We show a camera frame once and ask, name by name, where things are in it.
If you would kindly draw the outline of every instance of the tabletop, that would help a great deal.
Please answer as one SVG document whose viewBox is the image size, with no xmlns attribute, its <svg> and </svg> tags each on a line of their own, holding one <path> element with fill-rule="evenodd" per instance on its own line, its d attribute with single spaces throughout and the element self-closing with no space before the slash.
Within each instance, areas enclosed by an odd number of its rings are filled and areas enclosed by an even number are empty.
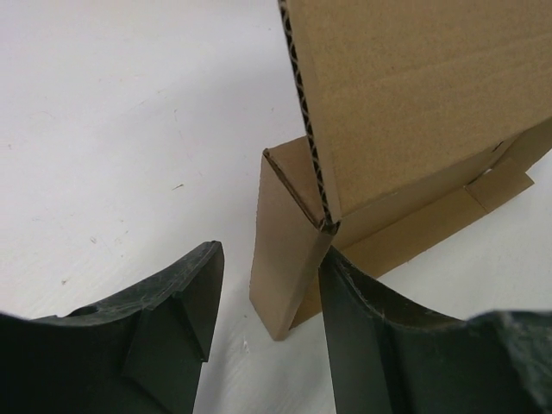
<svg viewBox="0 0 552 414">
<path fill-rule="evenodd" d="M 0 310 L 64 316 L 220 240 L 196 413 L 335 413 L 322 316 L 248 301 L 260 154 L 304 133 L 276 0 L 0 5 Z M 508 204 L 385 275 L 454 317 L 552 308 L 552 156 Z"/>
</svg>

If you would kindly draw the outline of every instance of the white surface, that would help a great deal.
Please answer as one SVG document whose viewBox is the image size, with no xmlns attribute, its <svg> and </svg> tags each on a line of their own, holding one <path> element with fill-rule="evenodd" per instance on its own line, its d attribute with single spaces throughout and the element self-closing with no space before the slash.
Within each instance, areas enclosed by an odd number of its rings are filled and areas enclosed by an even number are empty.
<svg viewBox="0 0 552 414">
<path fill-rule="evenodd" d="M 65 315 L 222 241 L 196 413 L 335 412 L 322 318 L 276 343 L 248 302 L 260 152 L 303 134 L 276 3 L 0 3 L 0 309 Z M 384 281 L 457 317 L 552 308 L 552 158 L 531 176 Z"/>
</svg>

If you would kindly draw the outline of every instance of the box lid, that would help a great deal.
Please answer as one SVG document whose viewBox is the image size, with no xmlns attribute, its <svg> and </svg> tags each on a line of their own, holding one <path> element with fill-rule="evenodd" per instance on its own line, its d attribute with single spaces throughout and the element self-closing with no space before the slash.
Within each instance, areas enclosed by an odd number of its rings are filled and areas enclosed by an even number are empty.
<svg viewBox="0 0 552 414">
<path fill-rule="evenodd" d="M 552 2 L 280 0 L 328 223 L 552 115 Z"/>
</svg>

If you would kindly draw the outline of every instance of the brown cardboard box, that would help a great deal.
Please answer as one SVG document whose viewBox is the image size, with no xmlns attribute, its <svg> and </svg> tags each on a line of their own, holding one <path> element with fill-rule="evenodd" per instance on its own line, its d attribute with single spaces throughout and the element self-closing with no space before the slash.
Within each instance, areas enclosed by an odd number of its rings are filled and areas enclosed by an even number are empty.
<svg viewBox="0 0 552 414">
<path fill-rule="evenodd" d="M 265 151 L 250 297 L 320 311 L 331 244 L 378 277 L 532 184 L 552 148 L 552 3 L 280 2 L 307 136 Z"/>
</svg>

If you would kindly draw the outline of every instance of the cardboard box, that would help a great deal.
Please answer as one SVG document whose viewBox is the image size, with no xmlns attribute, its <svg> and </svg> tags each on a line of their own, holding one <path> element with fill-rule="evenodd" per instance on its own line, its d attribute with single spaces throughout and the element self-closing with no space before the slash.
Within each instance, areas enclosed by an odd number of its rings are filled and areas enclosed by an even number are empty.
<svg viewBox="0 0 552 414">
<path fill-rule="evenodd" d="M 280 2 L 307 136 L 262 158 L 250 297 L 320 311 L 333 244 L 378 277 L 528 188 L 552 148 L 552 3 Z"/>
</svg>

